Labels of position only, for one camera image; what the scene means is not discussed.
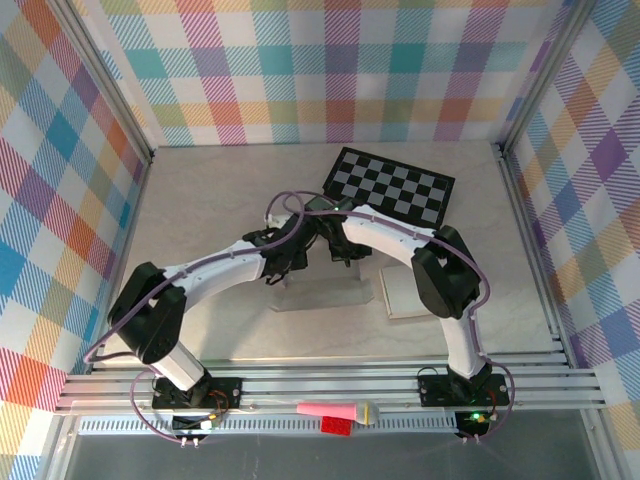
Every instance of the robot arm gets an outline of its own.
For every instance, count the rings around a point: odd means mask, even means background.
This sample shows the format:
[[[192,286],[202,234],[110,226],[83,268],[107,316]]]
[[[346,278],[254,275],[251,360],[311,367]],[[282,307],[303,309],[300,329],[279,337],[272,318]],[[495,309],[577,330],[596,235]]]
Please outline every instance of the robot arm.
[[[323,200],[314,199],[306,209],[327,210],[328,206]],[[306,268],[306,250],[317,235],[322,235],[329,241],[334,261],[342,260],[349,265],[351,260],[369,255],[373,248],[413,269],[422,302],[440,317],[449,350],[451,383],[456,384],[462,397],[469,397],[491,373],[490,366],[475,351],[466,314],[478,297],[479,279],[460,259],[433,243],[425,244],[415,235],[435,236],[471,257],[459,234],[450,227],[435,232],[403,224],[369,206],[356,206],[351,199],[345,199],[334,209],[352,210],[373,221],[344,215],[305,216],[297,233],[282,245],[209,263],[174,281],[160,292],[155,305],[143,307],[118,334],[142,363],[153,366],[183,392],[188,406],[198,407],[214,388],[211,384],[214,379],[178,339],[183,314],[203,298],[239,283],[266,277],[267,283],[273,284],[291,270]],[[400,224],[414,235],[398,232],[376,219]],[[249,233],[226,251],[274,243],[290,232],[296,221],[297,215],[293,215],[281,229]],[[165,269],[151,263],[138,266],[109,313],[111,323],[122,318],[165,279],[199,261]]]

